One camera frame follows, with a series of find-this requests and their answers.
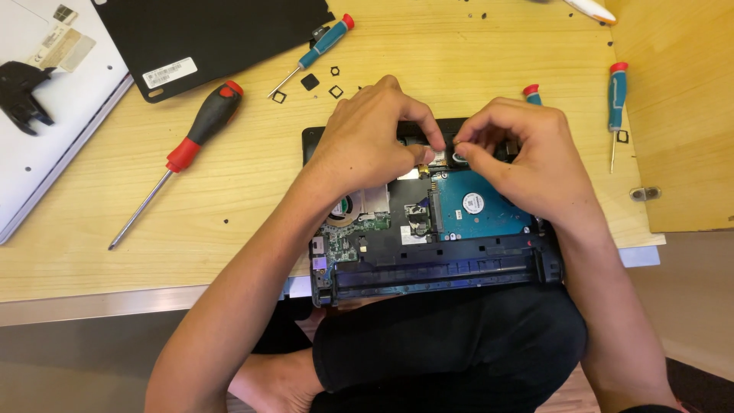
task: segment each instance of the person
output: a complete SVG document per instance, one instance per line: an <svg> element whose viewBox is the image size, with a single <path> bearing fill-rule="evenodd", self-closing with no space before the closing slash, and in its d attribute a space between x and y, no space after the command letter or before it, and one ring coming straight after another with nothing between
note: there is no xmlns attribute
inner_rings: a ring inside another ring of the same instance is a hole
<svg viewBox="0 0 734 413"><path fill-rule="evenodd" d="M145 410L226 412L229 390L260 413L533 412L581 360L602 412L677 412L661 344L563 112L508 98L467 119L455 150L515 205L553 224L564 286L391 298L324 319L312 347L277 298L339 199L431 162L433 151L398 143L400 120L445 148L430 108L393 76L338 102L283 200L165 345ZM522 144L512 164L492 156L506 136Z"/></svg>

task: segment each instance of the left hand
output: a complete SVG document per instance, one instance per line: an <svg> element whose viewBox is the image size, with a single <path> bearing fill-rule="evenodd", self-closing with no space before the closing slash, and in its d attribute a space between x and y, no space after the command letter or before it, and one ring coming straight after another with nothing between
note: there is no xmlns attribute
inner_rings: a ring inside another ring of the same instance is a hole
<svg viewBox="0 0 734 413"><path fill-rule="evenodd" d="M446 149L428 105L405 95L395 76L341 99L329 118L318 147L306 164L337 196L378 187L434 159L423 145L403 146L398 121L415 121L436 151Z"/></svg>

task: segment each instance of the wooden table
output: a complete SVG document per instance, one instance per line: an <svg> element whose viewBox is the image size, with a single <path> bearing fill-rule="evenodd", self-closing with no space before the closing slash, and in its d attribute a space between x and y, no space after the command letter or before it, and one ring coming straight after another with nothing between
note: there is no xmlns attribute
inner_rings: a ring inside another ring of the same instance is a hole
<svg viewBox="0 0 734 413"><path fill-rule="evenodd" d="M296 76L281 89L283 104L265 98L306 45L232 75L246 96L239 116L169 180L109 252L221 81L154 105L133 87L0 247L0 301L209 283L298 174L301 131L325 125L337 103L328 90L338 85L348 98L387 73L437 118L472 115L495 96L522 98L525 86L540 83L544 104L567 114L617 245L664 243L650 233L644 203L629 197L640 183L632 145L617 145L614 174L608 172L606 94L616 61L608 27L562 1L330 3L337 16L349 12L356 27L308 71L321 84L308 92ZM339 76L331 76L332 66ZM294 273L308 273L308 265L302 261Z"/></svg>

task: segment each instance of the green circuit board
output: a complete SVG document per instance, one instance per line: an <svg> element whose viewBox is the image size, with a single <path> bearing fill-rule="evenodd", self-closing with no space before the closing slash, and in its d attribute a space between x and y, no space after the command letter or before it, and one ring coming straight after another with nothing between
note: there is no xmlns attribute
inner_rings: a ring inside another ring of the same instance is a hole
<svg viewBox="0 0 734 413"><path fill-rule="evenodd" d="M316 232L316 236L324 237L324 255L327 258L328 268L331 268L334 262L357 261L357 250L349 243L346 238L347 235L356 231L379 231L390 228L389 212L362 214L360 218L362 220L357 219L348 226L341 228L323 224Z"/></svg>

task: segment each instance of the red and black screwdriver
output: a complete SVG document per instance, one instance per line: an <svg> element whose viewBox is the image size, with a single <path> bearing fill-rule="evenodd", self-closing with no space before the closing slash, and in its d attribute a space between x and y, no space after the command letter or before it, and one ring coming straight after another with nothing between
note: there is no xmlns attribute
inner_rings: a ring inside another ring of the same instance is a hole
<svg viewBox="0 0 734 413"><path fill-rule="evenodd" d="M171 177L171 174L174 172L179 173L189 167L201 147L232 121L239 109L240 103L242 103L242 88L231 80L227 80L222 86L219 86L206 97L199 112L196 114L189 134L173 152L168 154L168 163L166 164L168 170L166 174L163 175L163 178L153 188L153 192L148 195L140 205L140 208L135 211L123 229L120 230L120 233L109 244L108 251L112 251L117 246L130 226L135 222L135 219L148 206L150 200L163 187L163 184Z"/></svg>

